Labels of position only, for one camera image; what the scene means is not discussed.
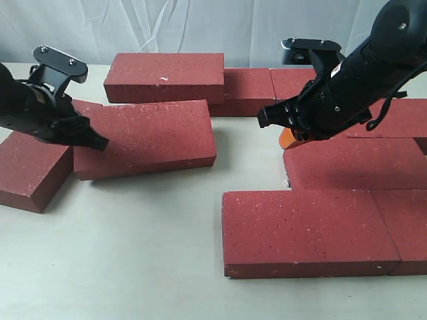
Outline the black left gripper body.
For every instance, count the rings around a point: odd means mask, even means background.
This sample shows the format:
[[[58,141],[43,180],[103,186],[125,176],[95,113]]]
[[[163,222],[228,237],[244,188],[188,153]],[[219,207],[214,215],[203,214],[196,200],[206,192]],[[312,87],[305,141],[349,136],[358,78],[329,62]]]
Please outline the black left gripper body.
[[[41,142],[104,150],[109,139],[91,126],[88,117],[74,109],[72,98],[46,85],[22,83],[23,106],[19,131]]]

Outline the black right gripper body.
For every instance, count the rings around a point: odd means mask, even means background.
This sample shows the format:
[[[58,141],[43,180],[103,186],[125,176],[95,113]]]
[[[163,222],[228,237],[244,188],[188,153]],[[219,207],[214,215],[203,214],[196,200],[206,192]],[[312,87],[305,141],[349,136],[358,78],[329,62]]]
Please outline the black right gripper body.
[[[288,128],[301,142],[326,140],[358,123],[371,131],[384,116],[373,119],[369,108],[393,97],[396,71],[370,50],[358,51],[319,75],[298,96],[263,107],[257,114],[259,126]]]

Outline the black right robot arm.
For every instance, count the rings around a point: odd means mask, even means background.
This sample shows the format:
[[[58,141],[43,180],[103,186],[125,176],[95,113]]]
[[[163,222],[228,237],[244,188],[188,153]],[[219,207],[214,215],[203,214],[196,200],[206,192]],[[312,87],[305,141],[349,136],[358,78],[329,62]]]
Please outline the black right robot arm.
[[[348,56],[324,39],[282,41],[285,65],[311,65],[316,76],[299,94],[262,107],[261,128],[283,127],[282,149],[324,141],[355,125],[373,131],[401,88],[426,72],[426,2],[388,1],[376,16],[370,35]]]

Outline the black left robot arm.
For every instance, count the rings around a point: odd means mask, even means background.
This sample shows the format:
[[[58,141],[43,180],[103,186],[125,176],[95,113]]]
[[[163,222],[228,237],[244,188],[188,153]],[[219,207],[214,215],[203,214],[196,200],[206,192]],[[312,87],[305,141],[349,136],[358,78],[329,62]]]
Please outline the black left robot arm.
[[[90,119],[78,113],[72,98],[54,96],[47,88],[14,79],[1,65],[1,126],[54,145],[104,151],[109,139],[98,134]]]

